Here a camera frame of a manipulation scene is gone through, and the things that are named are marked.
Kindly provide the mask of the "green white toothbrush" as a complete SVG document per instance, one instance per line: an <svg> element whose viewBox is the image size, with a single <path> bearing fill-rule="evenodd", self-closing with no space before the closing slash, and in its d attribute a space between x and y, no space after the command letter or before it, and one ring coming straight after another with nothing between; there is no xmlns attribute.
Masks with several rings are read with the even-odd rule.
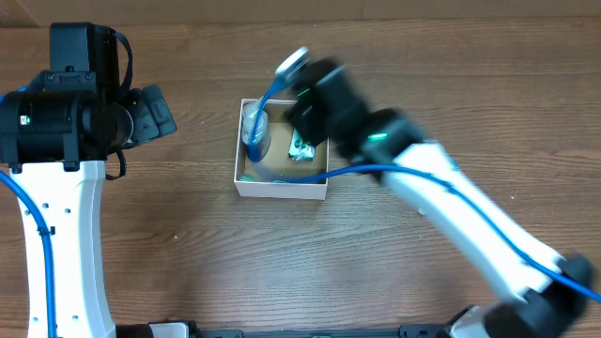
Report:
<svg viewBox="0 0 601 338"><path fill-rule="evenodd" d="M289 177L277 173L261 162L252 162L240 175L241 181L286 183Z"/></svg>

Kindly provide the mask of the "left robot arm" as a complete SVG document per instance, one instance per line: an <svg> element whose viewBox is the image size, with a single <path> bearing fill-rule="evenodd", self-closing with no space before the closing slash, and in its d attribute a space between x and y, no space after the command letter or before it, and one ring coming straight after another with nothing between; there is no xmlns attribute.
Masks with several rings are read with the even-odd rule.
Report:
<svg viewBox="0 0 601 338"><path fill-rule="evenodd" d="M117 325L105 293L102 190L111 155L176 130L161 90L118 65L127 38L93 23L50 28L50 67L1 99L2 183L18 198L31 337L190 337L185 321Z"/></svg>

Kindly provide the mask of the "green soap bar packet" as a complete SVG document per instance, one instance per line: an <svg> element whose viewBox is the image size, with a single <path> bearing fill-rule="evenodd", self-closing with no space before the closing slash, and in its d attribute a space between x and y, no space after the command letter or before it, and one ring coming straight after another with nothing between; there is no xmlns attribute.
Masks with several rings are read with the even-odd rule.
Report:
<svg viewBox="0 0 601 338"><path fill-rule="evenodd" d="M294 129L287 155L292 161L312 161L316 155L316 148Z"/></svg>

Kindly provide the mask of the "clear pump soap bottle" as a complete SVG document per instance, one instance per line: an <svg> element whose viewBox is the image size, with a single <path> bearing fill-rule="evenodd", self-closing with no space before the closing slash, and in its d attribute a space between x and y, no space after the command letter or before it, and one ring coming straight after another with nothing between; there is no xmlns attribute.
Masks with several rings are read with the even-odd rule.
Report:
<svg viewBox="0 0 601 338"><path fill-rule="evenodd" d="M269 115L261 100L246 104L242 110L242 142L252 162L261 161L270 148Z"/></svg>

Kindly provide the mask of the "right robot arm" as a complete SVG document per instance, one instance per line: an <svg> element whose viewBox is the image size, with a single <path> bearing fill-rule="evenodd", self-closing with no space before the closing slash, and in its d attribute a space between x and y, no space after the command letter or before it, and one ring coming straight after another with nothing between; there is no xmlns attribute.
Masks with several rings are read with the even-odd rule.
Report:
<svg viewBox="0 0 601 338"><path fill-rule="evenodd" d="M497 295L459 315L447 337L558 337L583 315L593 266L563 257L521 228L443 146L393 109L372 112L332 59L300 57L276 71L296 96L287 120L313 145L332 140L352 172L373 175L464 254Z"/></svg>

